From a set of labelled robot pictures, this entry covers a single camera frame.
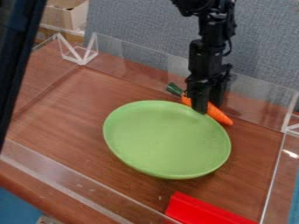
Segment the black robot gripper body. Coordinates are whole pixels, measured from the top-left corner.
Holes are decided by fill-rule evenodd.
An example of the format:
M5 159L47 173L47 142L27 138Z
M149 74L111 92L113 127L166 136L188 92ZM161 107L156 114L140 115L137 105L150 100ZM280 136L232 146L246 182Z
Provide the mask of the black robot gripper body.
M188 70L185 79L188 88L197 85L224 87L229 80L230 64L222 63L225 44L209 45L201 39L194 39L189 44Z

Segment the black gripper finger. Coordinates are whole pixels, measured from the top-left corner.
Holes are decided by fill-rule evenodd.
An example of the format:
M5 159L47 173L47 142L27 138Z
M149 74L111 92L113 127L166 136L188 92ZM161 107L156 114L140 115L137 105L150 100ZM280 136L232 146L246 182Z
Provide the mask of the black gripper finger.
M221 76L217 79L216 84L209 91L209 101L216 107L218 107L224 101L224 94L226 91L228 82L229 77Z
M208 111L210 87L200 82L186 84L186 97L190 99L190 108L205 115Z

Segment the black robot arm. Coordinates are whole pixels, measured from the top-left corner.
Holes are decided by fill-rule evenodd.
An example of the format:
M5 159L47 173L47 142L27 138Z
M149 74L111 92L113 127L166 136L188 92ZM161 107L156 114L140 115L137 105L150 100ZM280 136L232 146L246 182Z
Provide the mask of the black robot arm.
M222 62L232 50L230 38L236 34L236 0L170 0L184 17L198 19L198 38L189 43L185 78L190 108L201 114L208 103L222 103L232 65Z

